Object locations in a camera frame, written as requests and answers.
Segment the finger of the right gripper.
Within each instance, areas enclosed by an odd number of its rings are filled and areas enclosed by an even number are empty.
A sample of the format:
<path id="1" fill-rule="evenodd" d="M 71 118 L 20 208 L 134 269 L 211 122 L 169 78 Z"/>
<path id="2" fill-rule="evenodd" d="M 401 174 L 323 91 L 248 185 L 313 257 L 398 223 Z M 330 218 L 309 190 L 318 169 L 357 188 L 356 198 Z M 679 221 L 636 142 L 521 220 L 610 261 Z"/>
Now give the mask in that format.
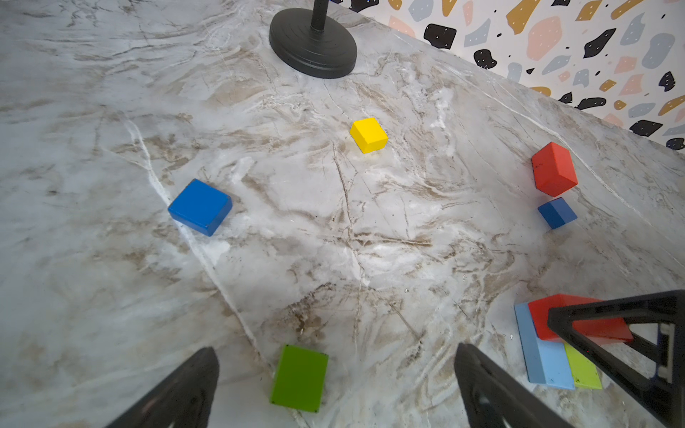
<path id="1" fill-rule="evenodd" d="M 548 328 L 666 427 L 684 426 L 684 292 L 551 308 Z M 656 365 L 651 377 L 603 349 L 625 344 Z"/>

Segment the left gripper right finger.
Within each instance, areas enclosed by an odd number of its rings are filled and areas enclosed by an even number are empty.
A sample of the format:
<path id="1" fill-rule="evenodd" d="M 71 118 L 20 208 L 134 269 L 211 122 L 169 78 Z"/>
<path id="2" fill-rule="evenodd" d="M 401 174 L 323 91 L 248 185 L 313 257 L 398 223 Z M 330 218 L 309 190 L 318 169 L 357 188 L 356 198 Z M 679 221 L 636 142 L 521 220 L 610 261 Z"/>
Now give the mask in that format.
<path id="1" fill-rule="evenodd" d="M 570 426 L 473 344 L 458 346 L 454 371 L 472 427 Z"/>

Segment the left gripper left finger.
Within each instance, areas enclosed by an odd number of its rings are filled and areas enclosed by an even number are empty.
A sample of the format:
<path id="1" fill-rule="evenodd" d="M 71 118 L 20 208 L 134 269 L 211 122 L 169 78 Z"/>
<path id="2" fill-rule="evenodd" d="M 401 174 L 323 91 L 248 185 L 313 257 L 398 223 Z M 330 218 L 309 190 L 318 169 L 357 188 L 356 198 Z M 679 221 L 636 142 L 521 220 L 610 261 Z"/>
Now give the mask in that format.
<path id="1" fill-rule="evenodd" d="M 218 380 L 215 349 L 201 348 L 109 426 L 206 427 Z"/>

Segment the light blue long block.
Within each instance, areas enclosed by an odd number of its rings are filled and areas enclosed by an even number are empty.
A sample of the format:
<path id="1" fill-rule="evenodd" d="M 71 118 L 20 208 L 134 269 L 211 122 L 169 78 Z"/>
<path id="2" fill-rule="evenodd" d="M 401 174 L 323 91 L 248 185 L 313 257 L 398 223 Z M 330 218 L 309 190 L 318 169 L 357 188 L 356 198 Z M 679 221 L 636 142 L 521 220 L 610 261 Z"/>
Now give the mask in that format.
<path id="1" fill-rule="evenodd" d="M 527 303 L 514 307 L 528 381 L 553 388 L 574 390 L 574 379 L 564 345 L 541 340 Z"/>

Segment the lime green long block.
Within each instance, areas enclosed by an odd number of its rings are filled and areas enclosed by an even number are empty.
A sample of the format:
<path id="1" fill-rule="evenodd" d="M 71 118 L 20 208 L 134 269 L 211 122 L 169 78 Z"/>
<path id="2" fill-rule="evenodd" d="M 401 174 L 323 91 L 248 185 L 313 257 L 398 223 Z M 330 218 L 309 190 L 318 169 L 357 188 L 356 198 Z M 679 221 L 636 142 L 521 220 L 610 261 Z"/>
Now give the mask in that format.
<path id="1" fill-rule="evenodd" d="M 603 384 L 597 367 L 569 343 L 565 343 L 564 347 L 574 386 L 581 389 L 602 390 Z"/>

